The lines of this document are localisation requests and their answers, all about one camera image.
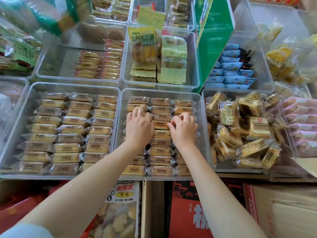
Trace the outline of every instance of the blue snack package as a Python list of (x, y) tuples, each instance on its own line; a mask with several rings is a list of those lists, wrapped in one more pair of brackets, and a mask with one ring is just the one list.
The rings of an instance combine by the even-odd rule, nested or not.
[(251, 78), (252, 75), (254, 74), (254, 70), (240, 69), (239, 72), (240, 72), (241, 76), (245, 76), (246, 78)]
[(224, 71), (224, 76), (240, 76), (238, 71)]
[(245, 85), (245, 84), (227, 84), (226, 88), (249, 89), (249, 85)]
[(242, 67), (242, 65), (242, 62), (224, 62), (220, 65), (220, 68), (229, 71), (237, 71)]
[(240, 58), (228, 58), (228, 57), (221, 56), (219, 61), (220, 61), (220, 63), (224, 63), (224, 62), (239, 62)]
[(230, 44), (228, 43), (225, 47), (224, 50), (238, 50), (240, 48), (240, 44)]
[(206, 80), (206, 82), (217, 82), (217, 83), (221, 83), (223, 81), (224, 81), (223, 76), (209, 76)]
[(222, 76), (223, 73), (224, 73), (223, 69), (214, 68), (210, 72), (209, 76)]
[(216, 64), (214, 65), (214, 68), (220, 68), (220, 62), (216, 62)]
[(256, 78), (245, 78), (244, 84), (251, 86), (256, 80)]
[(237, 58), (240, 56), (240, 53), (241, 53), (240, 50), (225, 50), (222, 52), (221, 56)]
[(205, 83), (206, 88), (224, 88), (225, 85), (223, 83), (214, 83), (214, 82), (207, 82)]
[(224, 80), (225, 84), (245, 84), (244, 76), (226, 76)]

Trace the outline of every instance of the red cardboard box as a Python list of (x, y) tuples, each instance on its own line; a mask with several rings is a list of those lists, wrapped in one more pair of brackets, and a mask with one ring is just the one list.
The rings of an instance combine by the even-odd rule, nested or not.
[(174, 181), (169, 238), (212, 238), (193, 181)]

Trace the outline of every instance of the sleeve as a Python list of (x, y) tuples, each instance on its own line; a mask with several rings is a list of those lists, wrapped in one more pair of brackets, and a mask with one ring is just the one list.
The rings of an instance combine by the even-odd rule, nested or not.
[(44, 227), (18, 224), (0, 235), (0, 238), (54, 238)]

